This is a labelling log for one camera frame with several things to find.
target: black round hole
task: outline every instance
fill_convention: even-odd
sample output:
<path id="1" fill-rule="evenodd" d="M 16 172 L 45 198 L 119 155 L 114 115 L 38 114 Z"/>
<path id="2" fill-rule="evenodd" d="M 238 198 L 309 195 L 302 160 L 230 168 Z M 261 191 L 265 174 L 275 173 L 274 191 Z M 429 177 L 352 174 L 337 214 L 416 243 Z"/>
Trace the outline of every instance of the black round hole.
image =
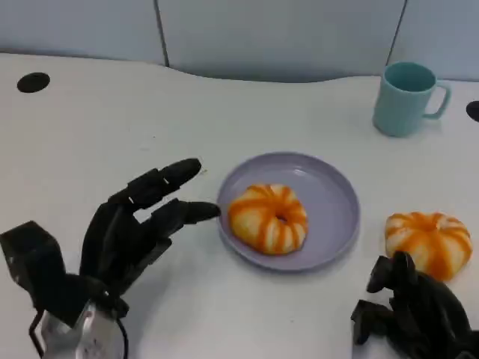
<path id="1" fill-rule="evenodd" d="M 479 122 L 479 101 L 472 101 L 466 107 L 466 112 L 471 119 Z"/>
<path id="2" fill-rule="evenodd" d="M 29 73 L 23 76 L 17 83 L 16 88 L 23 93 L 41 91 L 50 83 L 50 76 L 45 73 Z"/>

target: toy pumpkin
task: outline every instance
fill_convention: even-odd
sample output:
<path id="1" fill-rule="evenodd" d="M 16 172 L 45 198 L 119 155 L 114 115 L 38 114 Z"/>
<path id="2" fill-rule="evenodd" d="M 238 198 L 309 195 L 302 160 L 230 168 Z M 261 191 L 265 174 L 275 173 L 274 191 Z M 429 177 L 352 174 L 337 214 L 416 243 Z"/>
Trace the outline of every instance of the toy pumpkin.
<path id="1" fill-rule="evenodd" d="M 396 213 L 385 228 L 386 254 L 408 252 L 416 268 L 437 280 L 450 280 L 469 261 L 471 236 L 464 224 L 442 213 Z"/>
<path id="2" fill-rule="evenodd" d="M 231 230 L 263 254 L 297 251 L 308 232 L 308 216 L 286 185 L 250 185 L 228 210 Z"/>

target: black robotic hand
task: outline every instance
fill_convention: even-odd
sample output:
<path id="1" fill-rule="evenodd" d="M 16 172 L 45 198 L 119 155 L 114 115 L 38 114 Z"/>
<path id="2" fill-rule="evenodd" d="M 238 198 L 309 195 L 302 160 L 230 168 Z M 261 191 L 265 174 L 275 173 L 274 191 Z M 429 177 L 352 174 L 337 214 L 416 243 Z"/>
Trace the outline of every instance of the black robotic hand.
<path id="1" fill-rule="evenodd" d="M 10 275 L 29 292 L 38 312 L 30 336 L 40 356 L 34 329 L 43 311 L 71 328 L 92 302 L 112 319 L 124 317 L 128 305 L 120 296 L 169 248 L 169 236 L 184 224 L 219 216 L 213 203 L 174 199 L 146 221 L 135 219 L 136 211 L 154 206 L 200 169 L 197 159 L 153 169 L 100 205 L 85 234 L 79 274 L 66 273 L 57 241 L 33 221 L 0 235 Z"/>
<path id="2" fill-rule="evenodd" d="M 375 334 L 411 359 L 479 358 L 479 332 L 469 326 L 459 300 L 446 285 L 417 272 L 409 254 L 377 260 L 367 291 L 383 288 L 394 293 L 392 310 L 359 301 L 351 316 L 356 345 Z"/>

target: plate rim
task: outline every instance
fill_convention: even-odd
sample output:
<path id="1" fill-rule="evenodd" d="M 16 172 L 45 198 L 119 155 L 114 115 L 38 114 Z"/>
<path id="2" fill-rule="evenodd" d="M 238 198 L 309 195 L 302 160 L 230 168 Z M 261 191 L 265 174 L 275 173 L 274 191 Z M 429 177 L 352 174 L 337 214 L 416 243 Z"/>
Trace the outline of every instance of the plate rim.
<path id="1" fill-rule="evenodd" d="M 313 160 L 315 162 L 320 162 L 322 165 L 326 165 L 327 167 L 330 167 L 334 172 L 336 172 L 337 174 L 339 174 L 342 177 L 342 179 L 345 181 L 347 186 L 350 187 L 350 190 L 353 194 L 352 197 L 353 197 L 353 200 L 354 200 L 355 205 L 357 207 L 357 213 L 358 213 L 357 220 L 356 220 L 356 223 L 354 225 L 354 229 L 352 231 L 352 234 L 351 234 L 349 240 L 347 240 L 339 250 L 334 252 L 330 257 L 321 261 L 320 263 L 314 264 L 312 266 L 309 265 L 309 266 L 303 266 L 303 267 L 292 268 L 292 269 L 277 268 L 276 266 L 272 266 L 271 264 L 263 263 L 263 262 L 261 262 L 260 260 L 257 260 L 254 257 L 253 258 L 252 257 L 247 257 L 238 248 L 236 248 L 234 246 L 234 244 L 231 242 L 231 240 L 229 239 L 229 235 L 225 232 L 225 230 L 223 228 L 222 220 L 221 220 L 221 216 L 220 216 L 216 219 L 216 221 L 217 221 L 217 224 L 218 224 L 219 235 L 222 239 L 222 242 L 224 244 L 226 244 L 228 248 L 230 248 L 237 256 L 241 257 L 243 260 L 245 260 L 249 263 L 252 263 L 255 266 L 261 267 L 263 269 L 269 269 L 269 270 L 277 271 L 277 272 L 294 273 L 294 272 L 311 271 L 311 270 L 318 269 L 320 267 L 326 266 L 329 263 L 334 262 L 335 260 L 338 260 L 339 258 L 341 258 L 353 246 L 353 244 L 356 243 L 356 241 L 359 237 L 359 231 L 360 231 L 360 227 L 361 227 L 361 204 L 359 202 L 358 194 L 356 193 L 356 190 L 354 189 L 353 184 L 350 182 L 350 180 L 346 176 L 344 176 L 343 173 L 340 172 L 334 165 L 331 165 L 328 162 L 325 162 L 325 161 L 323 161 L 322 159 L 320 159 L 316 156 L 308 155 L 308 154 L 305 154 L 305 153 L 294 152 L 294 151 L 278 151 L 278 152 L 263 153 L 263 154 L 260 154 L 260 155 L 257 155 L 257 156 L 250 157 L 250 158 L 246 159 L 245 161 L 241 162 L 239 165 L 237 165 L 231 171 L 228 172 L 226 177 L 223 179 L 221 186 L 219 187 L 219 191 L 218 191 L 218 194 L 216 196 L 216 202 L 219 204 L 219 199 L 221 197 L 222 192 L 225 189 L 226 182 L 237 171 L 239 171 L 240 168 L 242 168 L 243 166 L 247 165 L 248 163 L 253 162 L 253 161 L 255 161 L 259 158 L 268 157 L 268 156 L 300 156 L 300 157 L 305 157 L 307 159 Z"/>

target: orange stripe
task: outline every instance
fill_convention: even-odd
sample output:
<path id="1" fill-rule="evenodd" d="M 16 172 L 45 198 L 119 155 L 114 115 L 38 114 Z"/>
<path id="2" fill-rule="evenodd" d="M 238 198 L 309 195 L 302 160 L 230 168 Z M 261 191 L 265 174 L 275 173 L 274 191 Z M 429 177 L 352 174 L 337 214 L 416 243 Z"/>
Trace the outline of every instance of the orange stripe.
<path id="1" fill-rule="evenodd" d="M 447 236 L 456 239 L 457 244 L 461 246 L 461 248 L 463 249 L 463 251 L 465 253 L 463 263 L 467 262 L 469 260 L 469 258 L 471 257 L 471 252 L 472 252 L 471 245 L 459 233 L 454 233 L 454 232 L 451 232 L 451 231 L 448 231 L 448 230 L 444 230 L 443 232 Z"/>
<path id="2" fill-rule="evenodd" d="M 228 210 L 228 214 L 230 217 L 237 215 L 244 209 L 249 208 L 258 208 L 258 207 L 269 207 L 271 206 L 271 201 L 266 199 L 259 199 L 259 200 L 241 200 L 240 202 L 233 203 Z"/>
<path id="3" fill-rule="evenodd" d="M 266 229 L 268 228 L 268 225 L 272 218 L 273 215 L 265 215 L 263 217 L 263 220 L 261 221 L 260 230 L 257 233 L 257 241 L 255 246 L 256 249 L 258 249 L 259 251 L 264 251 L 264 248 L 266 247 Z"/>
<path id="4" fill-rule="evenodd" d="M 452 276 L 451 268 L 449 267 L 449 252 L 445 250 L 442 240 L 438 233 L 431 233 L 434 237 L 435 251 L 427 264 L 427 273 L 437 280 L 447 280 Z"/>
<path id="5" fill-rule="evenodd" d="M 268 192 L 269 197 L 272 197 L 274 200 L 276 200 L 276 194 L 272 190 L 271 185 L 266 185 L 266 191 Z"/>
<path id="6" fill-rule="evenodd" d="M 287 198 L 290 196 L 291 194 L 291 188 L 289 187 L 283 187 L 283 190 L 281 191 L 281 202 L 282 203 L 285 203 Z"/>
<path id="7" fill-rule="evenodd" d="M 291 233 L 293 234 L 293 248 L 298 249 L 299 248 L 298 231 L 296 230 L 296 227 L 294 226 L 294 224 L 291 224 L 290 228 L 291 228 Z"/>
<path id="8" fill-rule="evenodd" d="M 465 236 L 471 237 L 471 234 L 469 234 L 469 231 L 464 228 L 464 227 L 449 227 L 445 228 L 444 231 L 451 231 L 451 232 L 456 232 L 456 233 L 462 233 Z"/>
<path id="9" fill-rule="evenodd" d="M 442 213 L 439 213 L 439 212 L 434 213 L 432 218 L 433 223 L 437 224 L 437 222 L 439 222 L 439 219 L 441 219 L 441 217 L 442 217 Z"/>
<path id="10" fill-rule="evenodd" d="M 411 253 L 414 248 L 416 248 L 416 246 L 421 244 L 423 241 L 424 235 L 422 232 L 412 232 L 412 234 L 396 248 L 396 251 Z"/>
<path id="11" fill-rule="evenodd" d="M 388 228 L 386 230 L 386 240 L 388 240 L 388 237 L 389 236 L 392 236 L 393 234 L 399 232 L 400 230 L 402 230 L 403 228 L 402 227 L 391 227 L 391 228 Z"/>
<path id="12" fill-rule="evenodd" d="M 293 200 L 284 209 L 287 211 L 296 211 L 298 209 L 302 209 L 302 204 L 298 200 Z"/>
<path id="13" fill-rule="evenodd" d="M 389 219 L 402 219 L 403 221 L 408 221 L 408 222 L 412 220 L 407 215 L 403 215 L 401 213 L 394 213 L 391 217 L 389 217 Z"/>
<path id="14" fill-rule="evenodd" d="M 259 193 L 259 194 L 262 194 L 262 195 L 265 196 L 265 197 L 268 197 L 268 196 L 269 196 L 269 195 L 268 195 L 268 192 L 267 192 L 264 188 L 262 188 L 262 187 L 260 187 L 260 186 L 258 186 L 258 185 L 250 185 L 250 186 L 248 187 L 248 189 L 251 189 L 252 191 L 255 191 L 255 192 Z"/>
<path id="15" fill-rule="evenodd" d="M 427 222 L 426 216 L 423 215 L 423 214 L 420 213 L 420 212 L 411 212 L 411 216 L 412 216 L 417 222 L 419 222 L 420 225 L 424 225 L 424 223 Z"/>
<path id="16" fill-rule="evenodd" d="M 289 223 L 306 222 L 308 220 L 304 215 L 295 215 L 292 213 L 286 213 L 285 218 Z"/>
<path id="17" fill-rule="evenodd" d="M 286 225 L 281 222 L 281 221 L 277 221 L 278 223 L 278 226 L 279 226 L 279 234 L 278 234 L 278 238 L 276 239 L 276 245 L 275 245 L 275 252 L 276 253 L 281 253 L 283 251 L 283 248 L 284 248 L 284 239 L 285 239 L 285 235 L 286 235 Z"/>

